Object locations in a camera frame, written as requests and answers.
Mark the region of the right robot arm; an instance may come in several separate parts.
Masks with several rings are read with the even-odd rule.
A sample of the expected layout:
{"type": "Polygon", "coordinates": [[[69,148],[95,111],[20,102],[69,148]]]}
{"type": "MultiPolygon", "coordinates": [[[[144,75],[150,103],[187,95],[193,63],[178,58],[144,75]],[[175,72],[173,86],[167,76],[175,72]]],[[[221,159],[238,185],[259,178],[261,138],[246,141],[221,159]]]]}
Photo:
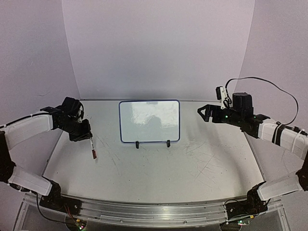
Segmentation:
{"type": "Polygon", "coordinates": [[[239,92],[232,96],[232,106],[227,107],[226,94],[220,93],[221,105],[207,104],[197,113],[205,122],[228,124],[239,127],[247,135],[269,141],[298,156],[302,167],[271,182],[262,182],[247,192],[243,201],[231,200],[224,208],[229,220],[241,216],[254,216],[266,212],[270,199],[308,189],[308,134],[298,127],[290,127],[262,114],[255,115],[252,96],[239,92]]]}

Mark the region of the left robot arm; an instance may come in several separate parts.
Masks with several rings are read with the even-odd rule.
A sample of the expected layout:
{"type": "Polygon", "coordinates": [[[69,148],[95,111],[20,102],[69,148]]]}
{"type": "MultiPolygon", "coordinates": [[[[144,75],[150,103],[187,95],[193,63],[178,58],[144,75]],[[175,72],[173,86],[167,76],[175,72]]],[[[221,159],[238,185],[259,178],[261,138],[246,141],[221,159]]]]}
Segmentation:
{"type": "Polygon", "coordinates": [[[66,97],[57,107],[45,107],[0,127],[0,180],[21,192],[41,195],[39,205],[56,211],[79,209],[81,201],[61,195],[61,186],[53,180],[18,166],[10,156],[16,145],[41,133],[60,129],[72,142],[91,140],[90,122],[84,118],[80,100],[66,97]]]}

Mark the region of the small blue-framed whiteboard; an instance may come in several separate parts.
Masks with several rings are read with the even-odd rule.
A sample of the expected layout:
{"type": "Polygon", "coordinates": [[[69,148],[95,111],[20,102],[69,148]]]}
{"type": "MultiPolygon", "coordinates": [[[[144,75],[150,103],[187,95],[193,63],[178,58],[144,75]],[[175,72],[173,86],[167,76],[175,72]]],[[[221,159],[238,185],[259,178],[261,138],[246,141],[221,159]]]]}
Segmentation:
{"type": "Polygon", "coordinates": [[[122,143],[167,143],[180,140],[178,100],[121,101],[118,113],[122,143]]]}

